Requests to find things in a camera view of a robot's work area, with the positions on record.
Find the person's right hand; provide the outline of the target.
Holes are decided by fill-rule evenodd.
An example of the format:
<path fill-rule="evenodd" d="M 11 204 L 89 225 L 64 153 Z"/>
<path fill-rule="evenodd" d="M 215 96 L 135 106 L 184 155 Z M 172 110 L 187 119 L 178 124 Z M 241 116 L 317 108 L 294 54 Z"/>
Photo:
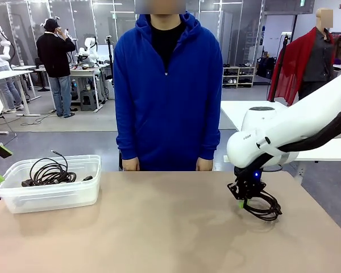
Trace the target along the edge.
<path fill-rule="evenodd" d="M 122 167 L 124 171 L 140 171 L 139 159 L 137 157 L 132 159 L 123 159 Z"/>

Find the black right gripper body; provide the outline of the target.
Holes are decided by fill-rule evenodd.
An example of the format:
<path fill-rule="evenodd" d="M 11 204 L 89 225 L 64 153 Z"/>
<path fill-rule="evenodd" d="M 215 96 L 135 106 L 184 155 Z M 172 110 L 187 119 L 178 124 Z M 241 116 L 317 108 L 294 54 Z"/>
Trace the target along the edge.
<path fill-rule="evenodd" d="M 236 199 L 251 199 L 253 197 L 260 197 L 262 191 L 266 187 L 266 183 L 261 181 L 263 168 L 245 172 L 246 169 L 238 167 L 234 168 L 236 176 L 236 190 L 234 197 Z"/>

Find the person's left hand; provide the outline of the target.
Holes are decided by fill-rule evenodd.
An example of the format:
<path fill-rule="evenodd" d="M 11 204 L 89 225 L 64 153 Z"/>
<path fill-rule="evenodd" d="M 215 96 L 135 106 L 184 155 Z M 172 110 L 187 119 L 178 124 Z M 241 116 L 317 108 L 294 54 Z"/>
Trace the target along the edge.
<path fill-rule="evenodd" d="M 196 171 L 212 171 L 213 163 L 213 160 L 198 158 L 196 162 Z"/>

